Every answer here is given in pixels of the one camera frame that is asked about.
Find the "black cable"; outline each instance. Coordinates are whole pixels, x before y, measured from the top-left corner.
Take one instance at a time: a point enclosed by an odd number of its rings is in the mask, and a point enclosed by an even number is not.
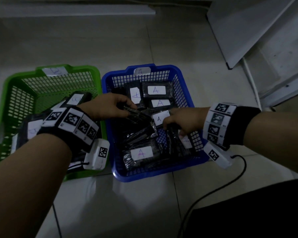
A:
[[[88,164],[89,164],[89,162],[87,162],[87,163],[74,164],[74,165],[68,167],[67,169],[73,168],[73,167],[75,167],[75,166],[88,165]]]
[[[231,156],[232,159],[234,159],[235,157],[241,157],[242,160],[244,161],[244,169],[243,169],[242,173],[240,173],[239,176],[237,176],[234,180],[228,182],[227,184],[225,184],[225,185],[223,185],[223,186],[221,186],[221,187],[219,187],[219,188],[217,188],[217,189],[215,189],[215,190],[213,190],[213,191],[207,193],[206,195],[204,195],[204,196],[198,198],[198,199],[197,199],[197,200],[190,206],[190,208],[189,208],[188,211],[186,212],[186,214],[185,214],[185,216],[184,216],[184,218],[183,218],[183,220],[182,220],[182,222],[181,222],[181,226],[180,226],[180,229],[179,229],[177,238],[180,238],[180,236],[181,236],[181,231],[183,231],[184,223],[185,223],[185,221],[186,221],[186,219],[187,219],[187,217],[188,217],[190,211],[193,209],[193,207],[194,207],[199,201],[201,201],[201,200],[204,199],[205,197],[207,197],[207,196],[209,196],[209,195],[211,195],[211,194],[213,194],[213,193],[219,191],[220,189],[223,189],[223,188],[229,186],[230,184],[234,183],[234,182],[237,181],[240,177],[243,176],[243,174],[244,174],[245,171],[246,171],[246,167],[247,167],[246,160],[245,160],[244,157],[241,156],[241,155],[234,155],[234,156]]]
[[[56,215],[54,203],[53,203],[52,207],[53,207],[53,212],[54,212],[54,216],[55,216],[55,220],[56,220],[58,234],[60,235],[60,238],[62,238],[61,228],[60,228],[60,224],[58,223],[58,219],[57,219],[57,215]]]

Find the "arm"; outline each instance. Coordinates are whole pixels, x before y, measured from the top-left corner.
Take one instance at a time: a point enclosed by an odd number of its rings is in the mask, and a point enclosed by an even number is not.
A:
[[[179,108],[163,121],[177,123],[184,136],[203,129],[208,108]],[[248,124],[244,145],[251,150],[298,172],[298,115],[292,113],[261,112]]]
[[[105,94],[79,107],[93,120],[127,117],[118,102],[126,96]],[[0,237],[35,237],[61,186],[72,152],[60,138],[40,134],[0,162]]]

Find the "basket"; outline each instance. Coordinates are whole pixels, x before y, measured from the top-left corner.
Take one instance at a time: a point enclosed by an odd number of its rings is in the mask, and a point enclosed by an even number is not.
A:
[[[155,64],[145,64],[137,66],[129,66],[126,70],[113,71],[105,74],[102,78],[103,93],[109,93],[113,88],[124,85],[133,80],[140,81],[172,81],[174,85],[174,96],[177,105],[182,107],[194,107],[191,96],[187,89],[186,83],[183,79],[179,68],[173,65],[156,66]],[[106,120],[107,138],[110,142],[110,162],[114,176],[122,182],[131,182],[147,177],[157,176],[160,174],[184,169],[190,166],[198,165],[208,161],[209,157],[203,151],[202,133],[195,131],[190,134],[193,140],[193,145],[196,156],[186,157],[182,161],[163,164],[154,168],[136,168],[132,171],[127,171],[123,162],[121,151],[116,147],[116,136],[111,129],[111,121]],[[158,143],[166,145],[166,134],[163,129],[159,129]]]
[[[43,68],[64,67],[67,74],[46,76]],[[10,155],[12,136],[29,114],[40,113],[74,91],[88,91],[93,98],[102,93],[100,74],[92,66],[67,64],[38,67],[35,71],[16,73],[5,81],[0,101],[0,161]],[[101,122],[102,138],[107,139]],[[85,170],[68,174],[64,180],[94,176],[100,171]]]

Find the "person's left hand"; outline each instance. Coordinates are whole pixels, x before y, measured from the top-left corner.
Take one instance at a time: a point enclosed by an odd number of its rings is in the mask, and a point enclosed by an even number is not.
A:
[[[117,108],[117,103],[125,102],[131,108],[137,106],[127,97],[121,94],[101,94],[93,100],[77,105],[86,112],[92,120],[105,120],[109,118],[126,118],[129,113],[126,110]]]

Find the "green plastic basket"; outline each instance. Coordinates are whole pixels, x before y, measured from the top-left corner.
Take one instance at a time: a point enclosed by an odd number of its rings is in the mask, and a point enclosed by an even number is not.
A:
[[[43,68],[65,67],[68,74],[46,76]],[[8,77],[0,101],[0,161],[10,155],[12,136],[29,114],[40,113],[74,91],[88,91],[93,98],[102,93],[99,70],[93,66],[68,64],[38,67],[35,71],[16,73]],[[107,139],[102,121],[102,138]],[[64,180],[94,176],[101,171],[85,170],[68,174]]]

